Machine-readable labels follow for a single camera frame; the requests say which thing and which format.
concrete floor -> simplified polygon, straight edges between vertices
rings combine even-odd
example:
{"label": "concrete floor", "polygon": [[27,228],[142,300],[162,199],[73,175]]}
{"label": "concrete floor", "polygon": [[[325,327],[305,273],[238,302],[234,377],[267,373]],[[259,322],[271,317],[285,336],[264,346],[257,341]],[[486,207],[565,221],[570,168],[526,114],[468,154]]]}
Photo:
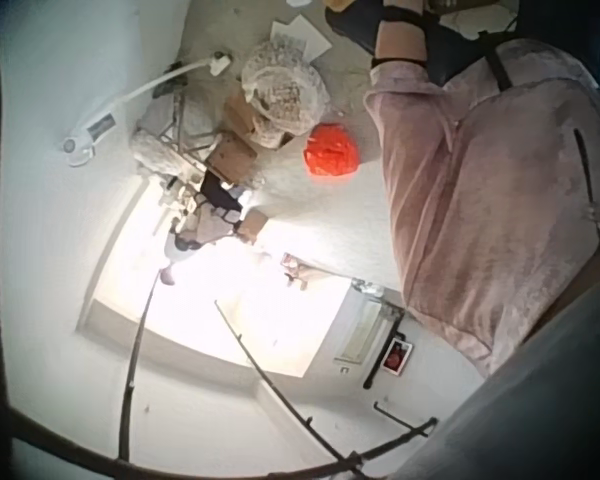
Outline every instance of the concrete floor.
{"label": "concrete floor", "polygon": [[[236,78],[250,51],[268,39],[271,23],[289,23],[298,14],[333,45],[314,62],[332,97],[327,120],[342,123],[355,137],[362,164],[349,178],[317,183],[307,175],[303,161],[306,136],[278,152],[264,151],[258,160],[254,182],[258,188],[252,200],[271,217],[261,234],[263,245],[334,273],[398,289],[377,133],[362,104],[371,58],[331,32],[321,1],[295,9],[284,0],[192,0],[180,57],[194,61],[220,50],[234,58],[230,71],[220,78],[203,71],[190,78],[188,93],[200,106],[201,131],[219,123],[224,99],[238,86]],[[443,23],[471,37],[481,29],[503,30],[513,16],[496,5],[448,16]]]}

pink sweater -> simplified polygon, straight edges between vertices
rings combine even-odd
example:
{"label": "pink sweater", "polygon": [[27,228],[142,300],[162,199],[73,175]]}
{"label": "pink sweater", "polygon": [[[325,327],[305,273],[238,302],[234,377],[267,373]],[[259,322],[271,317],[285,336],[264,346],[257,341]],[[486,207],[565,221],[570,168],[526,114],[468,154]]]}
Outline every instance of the pink sweater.
{"label": "pink sweater", "polygon": [[409,311],[494,372],[592,257],[583,161],[600,209],[600,95],[582,65],[538,42],[480,60],[444,88],[405,62],[371,72],[391,229]]}

red bag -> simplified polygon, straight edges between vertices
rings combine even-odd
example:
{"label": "red bag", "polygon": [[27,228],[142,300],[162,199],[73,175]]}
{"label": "red bag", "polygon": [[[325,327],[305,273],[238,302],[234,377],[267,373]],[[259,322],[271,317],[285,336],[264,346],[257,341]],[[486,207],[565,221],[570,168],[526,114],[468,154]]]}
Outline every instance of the red bag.
{"label": "red bag", "polygon": [[341,125],[318,125],[304,149],[309,172],[322,177],[337,177],[358,169],[358,147]]}

sleeve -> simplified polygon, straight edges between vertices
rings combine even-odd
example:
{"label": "sleeve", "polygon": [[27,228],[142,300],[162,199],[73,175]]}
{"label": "sleeve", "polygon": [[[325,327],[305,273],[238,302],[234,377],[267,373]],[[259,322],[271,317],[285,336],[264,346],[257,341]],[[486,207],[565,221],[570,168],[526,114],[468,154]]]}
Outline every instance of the sleeve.
{"label": "sleeve", "polygon": [[387,62],[371,72],[365,105],[380,136],[385,187],[396,261],[404,285],[416,241],[426,237],[426,211],[449,158],[452,126],[447,93],[427,72],[408,62]]}

black pipe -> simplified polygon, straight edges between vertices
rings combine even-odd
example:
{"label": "black pipe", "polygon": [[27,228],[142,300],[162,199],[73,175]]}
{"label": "black pipe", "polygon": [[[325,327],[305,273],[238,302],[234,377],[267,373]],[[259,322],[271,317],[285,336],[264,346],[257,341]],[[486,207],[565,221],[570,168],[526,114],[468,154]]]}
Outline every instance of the black pipe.
{"label": "black pipe", "polygon": [[131,429],[131,400],[133,399],[133,390],[135,388],[136,378],[136,367],[138,366],[138,356],[140,355],[140,345],[142,343],[142,334],[144,333],[144,325],[147,321],[147,314],[149,313],[149,306],[151,305],[151,299],[153,298],[153,292],[156,289],[160,272],[156,275],[149,292],[149,298],[144,306],[142,317],[140,317],[140,323],[138,324],[138,331],[136,332],[136,338],[133,342],[133,350],[131,350],[131,359],[129,360],[129,370],[127,371],[127,381],[124,388],[124,396],[122,398],[122,412],[120,414],[120,433],[118,435],[118,459],[128,462],[129,461],[129,431]]}
{"label": "black pipe", "polygon": [[[399,423],[400,425],[402,425],[403,427],[407,427],[409,430],[417,430],[417,427],[414,427],[413,425],[409,425],[407,422],[405,422],[404,420],[399,419],[398,417],[392,415],[391,413],[387,412],[386,410],[383,410],[382,408],[380,408],[378,406],[378,402],[373,402],[373,409],[377,412],[380,412],[381,414],[383,414],[385,417],[390,418],[391,420],[393,420],[396,423]],[[438,419],[435,417],[431,417],[430,420],[435,420],[435,423],[433,424],[434,426],[438,424]],[[425,437],[425,438],[429,438],[429,434],[426,432],[422,432],[419,435]]]}
{"label": "black pipe", "polygon": [[[302,415],[300,415],[300,412],[298,412],[296,410],[296,408],[291,404],[291,402],[289,400],[287,400],[287,397],[285,397],[284,394],[280,390],[278,390],[278,387],[275,386],[275,384],[269,378],[269,376],[265,373],[265,371],[262,370],[262,368],[260,368],[260,365],[258,365],[258,362],[256,362],[256,359],[253,358],[253,355],[251,355],[251,353],[249,352],[247,347],[244,345],[244,343],[242,343],[242,335],[237,334],[236,331],[233,329],[233,326],[231,325],[231,323],[229,322],[227,317],[225,317],[224,312],[220,308],[220,305],[218,305],[218,301],[215,300],[214,304],[216,306],[216,309],[218,310],[218,313],[220,313],[220,316],[224,320],[224,323],[226,323],[226,325],[227,325],[227,327],[229,327],[229,330],[231,331],[232,335],[235,337],[235,339],[240,344],[240,348],[242,348],[242,351],[247,356],[247,358],[249,359],[249,361],[251,362],[253,367],[256,369],[256,372],[258,372],[260,377],[265,381],[265,383],[267,385],[269,385],[271,390],[273,390],[273,393],[276,394],[276,396],[280,399],[280,401],[284,404],[284,406],[287,407],[287,410],[289,410],[291,412],[291,414],[296,418],[296,420],[298,420],[298,422],[300,422],[300,424],[311,434],[311,436],[313,438],[315,438],[318,441],[318,443],[320,445],[322,445],[322,447],[324,447],[324,449],[327,452],[329,452],[331,455],[333,455],[333,457],[336,458],[338,460],[338,462],[344,462],[345,461],[344,456],[340,452],[338,452],[322,435],[320,435],[316,431],[316,429],[314,429],[311,426],[311,421],[313,419],[310,417],[305,420],[302,417]],[[350,470],[356,476],[365,478],[365,475],[355,466],[353,468],[351,468]]]}
{"label": "black pipe", "polygon": [[365,390],[369,390],[373,386],[373,379],[376,377],[378,370],[380,370],[380,365],[382,364],[382,359],[387,354],[387,351],[389,350],[389,347],[391,346],[391,341],[399,334],[398,328],[400,328],[400,324],[402,323],[403,318],[404,318],[404,313],[402,314],[402,316],[400,318],[398,318],[397,320],[395,320],[393,322],[393,325],[391,325],[391,330],[389,330],[387,339],[384,341],[382,350],[380,350],[380,354],[378,355],[378,358],[376,358],[376,361],[373,363],[373,366],[371,367],[371,371],[369,372],[367,379],[362,384],[362,388],[364,388]]}
{"label": "black pipe", "polygon": [[[432,418],[422,426],[407,432],[394,440],[378,445],[362,454],[354,453],[350,458],[345,459],[342,462],[333,462],[319,467],[306,468],[293,472],[270,473],[268,475],[253,477],[215,477],[215,480],[310,480],[337,475],[338,473],[346,472],[347,470],[354,468],[364,461],[373,460],[404,445],[418,435],[419,432],[432,426],[433,421],[434,419]],[[214,479],[214,477],[209,476],[200,477],[161,472],[139,467],[124,460],[114,460],[58,435],[14,408],[11,408],[10,411],[10,423],[12,428],[11,433],[15,438],[66,462],[106,477],[134,480]]]}

